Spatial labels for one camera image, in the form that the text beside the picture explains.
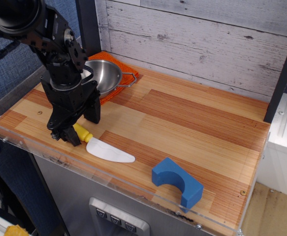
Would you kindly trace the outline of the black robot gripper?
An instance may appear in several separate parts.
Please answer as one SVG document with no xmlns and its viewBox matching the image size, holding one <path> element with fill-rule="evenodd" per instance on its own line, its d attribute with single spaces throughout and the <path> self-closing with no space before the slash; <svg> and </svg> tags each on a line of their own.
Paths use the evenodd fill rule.
<svg viewBox="0 0 287 236">
<path fill-rule="evenodd" d="M 73 127 L 81 116 L 98 124 L 100 121 L 100 93 L 96 81 L 82 82 L 73 86 L 55 85 L 53 81 L 41 79 L 42 87 L 52 105 L 52 114 L 47 122 L 54 140 L 62 139 L 74 147 L 81 141 Z"/>
</svg>

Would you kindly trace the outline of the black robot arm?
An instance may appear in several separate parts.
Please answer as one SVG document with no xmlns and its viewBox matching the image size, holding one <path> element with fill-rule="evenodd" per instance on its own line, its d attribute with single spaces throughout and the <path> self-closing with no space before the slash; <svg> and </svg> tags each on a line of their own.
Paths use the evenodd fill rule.
<svg viewBox="0 0 287 236">
<path fill-rule="evenodd" d="M 41 83 L 53 107 L 47 128 L 53 139 L 80 145 L 74 124 L 81 116 L 100 121 L 100 93 L 92 75 L 83 75 L 87 54 L 68 22 L 42 0 L 0 0 L 0 37 L 10 40 L 0 59 L 20 44 L 39 57 L 49 72 Z"/>
</svg>

